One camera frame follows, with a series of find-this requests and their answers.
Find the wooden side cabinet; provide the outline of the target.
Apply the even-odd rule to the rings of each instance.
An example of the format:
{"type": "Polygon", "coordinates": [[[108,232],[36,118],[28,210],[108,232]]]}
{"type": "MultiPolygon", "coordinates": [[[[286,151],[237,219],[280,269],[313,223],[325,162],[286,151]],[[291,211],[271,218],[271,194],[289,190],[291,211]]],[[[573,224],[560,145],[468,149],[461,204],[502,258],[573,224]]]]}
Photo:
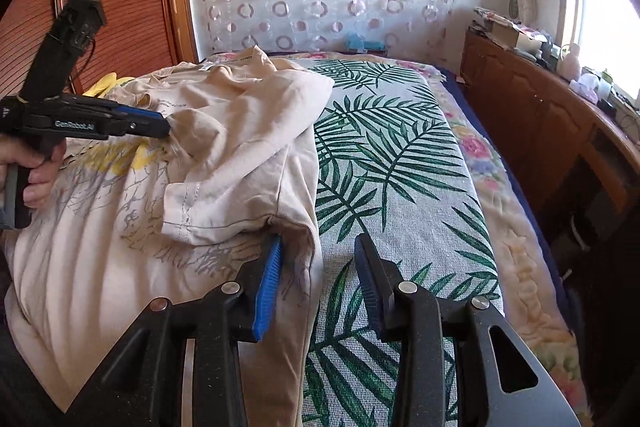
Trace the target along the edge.
{"type": "Polygon", "coordinates": [[[460,75],[544,230],[580,212],[620,223],[638,208],[638,148],[566,81],[473,29],[460,75]]]}

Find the bright window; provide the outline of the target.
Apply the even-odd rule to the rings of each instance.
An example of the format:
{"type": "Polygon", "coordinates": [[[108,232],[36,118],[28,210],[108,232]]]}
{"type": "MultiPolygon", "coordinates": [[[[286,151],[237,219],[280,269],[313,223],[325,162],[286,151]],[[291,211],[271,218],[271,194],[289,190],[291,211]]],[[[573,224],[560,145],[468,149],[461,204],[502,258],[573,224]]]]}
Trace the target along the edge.
{"type": "Polygon", "coordinates": [[[639,15],[630,0],[561,0],[562,46],[579,46],[579,61],[605,72],[615,90],[639,105],[639,15]]]}

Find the floral bed blanket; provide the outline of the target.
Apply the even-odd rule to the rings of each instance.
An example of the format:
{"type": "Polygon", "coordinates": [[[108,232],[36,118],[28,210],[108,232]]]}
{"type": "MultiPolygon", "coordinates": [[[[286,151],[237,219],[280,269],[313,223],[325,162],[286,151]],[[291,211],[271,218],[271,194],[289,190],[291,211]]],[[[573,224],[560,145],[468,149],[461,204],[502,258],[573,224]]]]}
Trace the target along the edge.
{"type": "MultiPolygon", "coordinates": [[[[413,62],[386,60],[369,55],[339,53],[295,54],[292,62],[303,66],[306,58],[355,57],[373,62],[396,61],[428,66],[442,74],[444,82],[436,92],[450,127],[457,137],[463,158],[471,173],[482,207],[495,262],[502,301],[495,305],[534,355],[541,361],[560,392],[567,399],[578,421],[589,425],[591,413],[580,373],[575,335],[558,305],[556,278],[548,267],[548,249],[527,204],[516,191],[506,163],[487,140],[480,125],[473,121],[454,93],[454,80],[446,72],[413,62]]],[[[292,416],[295,426],[303,423],[305,365],[302,394],[292,416]]]]}

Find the palm leaf print sheet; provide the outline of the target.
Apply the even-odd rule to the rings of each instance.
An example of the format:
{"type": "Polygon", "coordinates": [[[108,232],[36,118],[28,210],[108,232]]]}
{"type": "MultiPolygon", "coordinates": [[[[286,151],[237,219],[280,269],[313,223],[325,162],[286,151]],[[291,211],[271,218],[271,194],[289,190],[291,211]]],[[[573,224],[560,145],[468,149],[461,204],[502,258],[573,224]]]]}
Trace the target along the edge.
{"type": "Polygon", "coordinates": [[[303,423],[386,426],[400,348],[369,329],[354,260],[371,237],[401,276],[439,298],[502,301],[480,199],[428,66],[306,58],[334,88],[314,124],[324,266],[305,365],[303,423]]]}

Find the white plastic bag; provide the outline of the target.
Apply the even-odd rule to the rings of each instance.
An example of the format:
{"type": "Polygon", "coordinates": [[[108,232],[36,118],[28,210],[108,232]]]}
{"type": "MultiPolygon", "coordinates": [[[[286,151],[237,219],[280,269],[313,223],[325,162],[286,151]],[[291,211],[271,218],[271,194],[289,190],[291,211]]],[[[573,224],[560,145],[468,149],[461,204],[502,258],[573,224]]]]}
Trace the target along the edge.
{"type": "Polygon", "coordinates": [[[580,75],[577,80],[572,80],[570,82],[570,90],[584,100],[596,105],[598,103],[597,90],[599,83],[600,80],[598,76],[587,72],[587,74],[580,75]]]}

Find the cardboard box on cabinet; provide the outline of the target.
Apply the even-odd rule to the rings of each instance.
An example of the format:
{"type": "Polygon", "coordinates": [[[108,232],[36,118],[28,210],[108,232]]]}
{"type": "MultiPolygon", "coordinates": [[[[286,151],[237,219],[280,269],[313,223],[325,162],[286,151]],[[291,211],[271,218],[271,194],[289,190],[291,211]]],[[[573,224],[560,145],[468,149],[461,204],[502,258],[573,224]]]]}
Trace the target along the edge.
{"type": "Polygon", "coordinates": [[[491,22],[489,35],[502,46],[518,49],[535,55],[547,41],[547,37],[539,31],[514,24],[491,22]]]}

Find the blue tissue box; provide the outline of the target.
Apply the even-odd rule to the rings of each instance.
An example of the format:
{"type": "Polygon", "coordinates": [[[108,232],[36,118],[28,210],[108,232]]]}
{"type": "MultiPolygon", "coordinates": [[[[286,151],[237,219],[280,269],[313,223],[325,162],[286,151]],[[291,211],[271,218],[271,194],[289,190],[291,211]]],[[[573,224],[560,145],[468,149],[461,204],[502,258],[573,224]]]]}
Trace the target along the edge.
{"type": "Polygon", "coordinates": [[[353,54],[373,54],[385,56],[386,44],[382,41],[367,40],[363,36],[351,32],[345,40],[345,51],[353,54]]]}

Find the pink bottle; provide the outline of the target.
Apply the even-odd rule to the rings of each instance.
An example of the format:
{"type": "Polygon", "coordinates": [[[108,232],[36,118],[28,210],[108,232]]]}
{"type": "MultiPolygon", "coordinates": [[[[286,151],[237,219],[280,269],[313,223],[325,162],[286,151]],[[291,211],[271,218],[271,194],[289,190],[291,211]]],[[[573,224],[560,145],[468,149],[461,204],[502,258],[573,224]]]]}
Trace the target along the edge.
{"type": "Polygon", "coordinates": [[[582,66],[579,61],[580,46],[573,42],[568,46],[567,52],[563,55],[558,64],[558,74],[567,81],[577,80],[582,73],[582,66]]]}

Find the beige printed t-shirt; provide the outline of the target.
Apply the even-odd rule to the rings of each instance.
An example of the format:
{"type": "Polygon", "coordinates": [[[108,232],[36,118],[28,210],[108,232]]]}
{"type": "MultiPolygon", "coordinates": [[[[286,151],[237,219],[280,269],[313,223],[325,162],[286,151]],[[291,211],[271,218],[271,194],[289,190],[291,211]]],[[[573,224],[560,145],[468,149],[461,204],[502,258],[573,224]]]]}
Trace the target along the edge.
{"type": "Polygon", "coordinates": [[[244,401],[250,425],[300,424],[323,263],[314,123],[333,87],[251,48],[110,91],[163,114],[170,133],[68,142],[32,223],[2,233],[3,425],[61,425],[152,299],[202,298],[270,232],[282,237],[282,274],[266,337],[240,350],[244,401]]]}

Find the yellow Pikachu plush toy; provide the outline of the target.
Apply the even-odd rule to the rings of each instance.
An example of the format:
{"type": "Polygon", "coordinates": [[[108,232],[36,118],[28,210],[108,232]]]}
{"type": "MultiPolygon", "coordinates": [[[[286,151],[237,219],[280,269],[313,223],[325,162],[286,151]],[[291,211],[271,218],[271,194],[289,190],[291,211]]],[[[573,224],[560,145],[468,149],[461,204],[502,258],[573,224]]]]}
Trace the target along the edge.
{"type": "Polygon", "coordinates": [[[109,74],[106,74],[100,80],[98,80],[88,90],[86,90],[84,92],[84,95],[90,96],[90,98],[101,98],[101,96],[106,95],[114,87],[122,86],[124,83],[127,83],[131,80],[134,80],[134,77],[118,77],[116,72],[110,72],[109,74]]]}

